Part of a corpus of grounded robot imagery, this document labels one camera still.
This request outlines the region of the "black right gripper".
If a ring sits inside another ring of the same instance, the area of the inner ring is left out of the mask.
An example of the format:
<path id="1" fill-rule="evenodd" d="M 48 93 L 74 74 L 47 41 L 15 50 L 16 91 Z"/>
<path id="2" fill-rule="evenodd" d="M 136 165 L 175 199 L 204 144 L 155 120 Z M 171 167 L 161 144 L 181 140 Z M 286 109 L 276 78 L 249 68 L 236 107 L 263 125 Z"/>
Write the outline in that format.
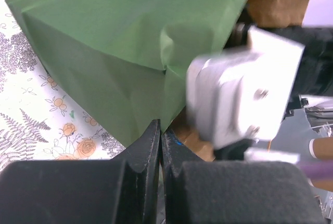
<path id="1" fill-rule="evenodd" d="M 227 48 L 251 56 L 242 66 L 242 89 L 270 97 L 282 94 L 332 96 L 332 28 L 259 28 L 238 23 Z"/>

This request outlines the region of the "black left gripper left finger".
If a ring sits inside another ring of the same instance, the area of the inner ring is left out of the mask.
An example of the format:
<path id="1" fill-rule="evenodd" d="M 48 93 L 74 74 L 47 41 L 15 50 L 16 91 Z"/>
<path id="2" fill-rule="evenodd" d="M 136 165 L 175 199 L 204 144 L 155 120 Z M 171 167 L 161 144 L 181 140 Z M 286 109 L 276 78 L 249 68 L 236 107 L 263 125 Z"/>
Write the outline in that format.
<path id="1" fill-rule="evenodd" d="M 113 223 L 156 223 L 160 140 L 160 121 L 153 120 L 136 141 L 112 159 L 125 161 Z"/>

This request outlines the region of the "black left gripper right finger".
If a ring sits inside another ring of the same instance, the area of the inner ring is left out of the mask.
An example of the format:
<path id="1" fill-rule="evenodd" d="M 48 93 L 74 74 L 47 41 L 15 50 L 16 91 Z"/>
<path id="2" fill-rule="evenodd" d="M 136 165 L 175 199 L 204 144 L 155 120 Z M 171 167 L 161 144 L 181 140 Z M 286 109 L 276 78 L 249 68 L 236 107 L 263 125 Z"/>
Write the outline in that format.
<path id="1" fill-rule="evenodd" d="M 161 165 L 165 194 L 166 223 L 182 223 L 186 215 L 184 186 L 180 173 L 184 162 L 202 162 L 198 155 L 185 146 L 173 130 L 168 129 L 161 136 Z"/>

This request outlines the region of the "brown and green paper bag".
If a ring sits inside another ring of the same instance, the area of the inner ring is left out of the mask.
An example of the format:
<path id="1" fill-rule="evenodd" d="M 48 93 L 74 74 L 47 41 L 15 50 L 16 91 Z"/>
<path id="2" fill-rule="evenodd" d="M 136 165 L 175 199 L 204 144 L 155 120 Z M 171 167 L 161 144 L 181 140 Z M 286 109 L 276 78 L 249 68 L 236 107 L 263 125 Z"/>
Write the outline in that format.
<path id="1" fill-rule="evenodd" d="M 123 147 L 185 103 L 185 73 L 221 50 L 248 0 L 5 0 L 43 68 Z"/>

